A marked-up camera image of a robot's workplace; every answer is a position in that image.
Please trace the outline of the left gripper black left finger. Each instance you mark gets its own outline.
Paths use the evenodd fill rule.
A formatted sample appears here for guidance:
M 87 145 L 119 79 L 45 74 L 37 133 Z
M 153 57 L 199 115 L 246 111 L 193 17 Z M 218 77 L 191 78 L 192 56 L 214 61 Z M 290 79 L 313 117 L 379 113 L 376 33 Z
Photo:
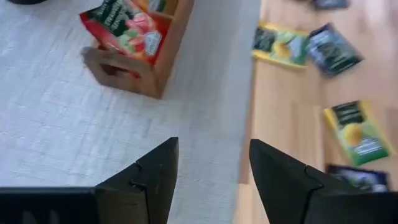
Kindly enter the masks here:
M 178 174 L 178 138 L 171 137 L 95 187 L 99 222 L 166 224 Z

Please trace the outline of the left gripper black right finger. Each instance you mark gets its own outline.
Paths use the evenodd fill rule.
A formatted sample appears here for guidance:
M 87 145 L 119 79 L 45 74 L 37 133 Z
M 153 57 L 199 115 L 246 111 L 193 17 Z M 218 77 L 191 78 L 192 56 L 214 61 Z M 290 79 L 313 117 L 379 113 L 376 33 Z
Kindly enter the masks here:
M 254 181 L 270 224 L 331 223 L 325 198 L 351 186 L 264 143 L 250 140 Z

